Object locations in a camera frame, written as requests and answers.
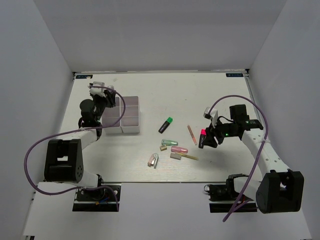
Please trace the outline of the pink cap black highlighter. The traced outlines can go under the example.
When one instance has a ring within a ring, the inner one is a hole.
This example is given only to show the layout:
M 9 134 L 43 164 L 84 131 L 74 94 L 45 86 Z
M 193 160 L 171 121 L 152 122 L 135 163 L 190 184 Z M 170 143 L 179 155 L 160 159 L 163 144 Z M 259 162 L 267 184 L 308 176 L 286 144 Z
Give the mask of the pink cap black highlighter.
M 200 149 L 203 149 L 204 148 L 204 140 L 206 138 L 206 130 L 205 129 L 202 129 L 201 132 L 200 132 L 200 135 L 199 135 L 199 143 L 198 143 L 198 147 Z

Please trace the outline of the green cap black highlighter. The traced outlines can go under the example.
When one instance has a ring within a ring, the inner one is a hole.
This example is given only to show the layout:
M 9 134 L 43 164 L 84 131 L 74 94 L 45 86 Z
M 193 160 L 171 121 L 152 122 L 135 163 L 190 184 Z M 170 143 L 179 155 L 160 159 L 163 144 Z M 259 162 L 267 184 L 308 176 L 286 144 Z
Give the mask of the green cap black highlighter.
M 166 121 L 162 124 L 162 126 L 159 128 L 158 132 L 162 134 L 168 127 L 169 125 L 173 122 L 172 117 L 168 117 Z

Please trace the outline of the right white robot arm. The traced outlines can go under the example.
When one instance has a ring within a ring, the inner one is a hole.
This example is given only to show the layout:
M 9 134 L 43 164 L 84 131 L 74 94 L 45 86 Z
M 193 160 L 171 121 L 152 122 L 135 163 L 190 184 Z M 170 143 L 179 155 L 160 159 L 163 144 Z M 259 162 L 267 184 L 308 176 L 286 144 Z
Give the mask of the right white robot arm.
M 250 119 L 244 104 L 230 106 L 229 110 L 231 120 L 223 123 L 217 109 L 205 109 L 203 116 L 210 120 L 210 125 L 205 129 L 202 145 L 217 148 L 225 138 L 238 137 L 252 156 L 258 158 L 262 180 L 251 180 L 245 190 L 234 181 L 225 187 L 226 195 L 236 200 L 244 194 L 256 202 L 263 214 L 298 212 L 304 188 L 302 173 L 291 170 L 281 160 L 265 139 L 261 122 Z

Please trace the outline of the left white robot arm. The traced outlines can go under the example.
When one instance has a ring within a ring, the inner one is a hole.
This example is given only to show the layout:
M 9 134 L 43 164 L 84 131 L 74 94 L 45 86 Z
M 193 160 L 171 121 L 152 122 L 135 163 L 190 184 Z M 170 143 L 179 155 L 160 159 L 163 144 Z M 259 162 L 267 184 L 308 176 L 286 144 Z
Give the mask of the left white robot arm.
M 80 103 L 81 118 L 78 127 L 85 130 L 71 133 L 64 139 L 55 138 L 48 142 L 44 167 L 44 179 L 47 182 L 87 187 L 90 196 L 96 200 L 105 196 L 106 187 L 99 183 L 100 176 L 84 170 L 83 150 L 101 137 L 100 119 L 105 109 L 116 106 L 116 93 L 111 89 L 111 85 L 106 89 L 91 88 L 91 99 L 85 99 Z

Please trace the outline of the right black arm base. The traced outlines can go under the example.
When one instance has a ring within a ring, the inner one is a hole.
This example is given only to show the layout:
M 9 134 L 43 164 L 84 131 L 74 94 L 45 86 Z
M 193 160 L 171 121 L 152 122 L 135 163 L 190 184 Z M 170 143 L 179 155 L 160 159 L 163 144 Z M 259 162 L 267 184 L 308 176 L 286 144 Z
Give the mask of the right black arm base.
M 224 183 L 206 184 L 203 187 L 204 192 L 209 196 L 210 213 L 228 213 L 239 193 L 234 190 L 234 179 L 248 176 L 245 174 L 229 175 Z M 249 198 L 242 196 L 237 202 L 240 205 Z M 237 209 L 236 213 L 255 213 L 258 211 L 256 203 L 250 200 L 249 203 Z

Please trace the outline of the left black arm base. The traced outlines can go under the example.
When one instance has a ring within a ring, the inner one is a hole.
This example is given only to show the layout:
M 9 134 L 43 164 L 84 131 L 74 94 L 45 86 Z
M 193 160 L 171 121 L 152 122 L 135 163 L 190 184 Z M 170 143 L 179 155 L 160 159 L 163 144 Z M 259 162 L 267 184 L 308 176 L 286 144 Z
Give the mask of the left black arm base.
M 73 212 L 118 212 L 120 206 L 121 188 L 120 183 L 106 184 L 112 189 L 103 188 L 95 191 L 77 190 L 72 211 Z

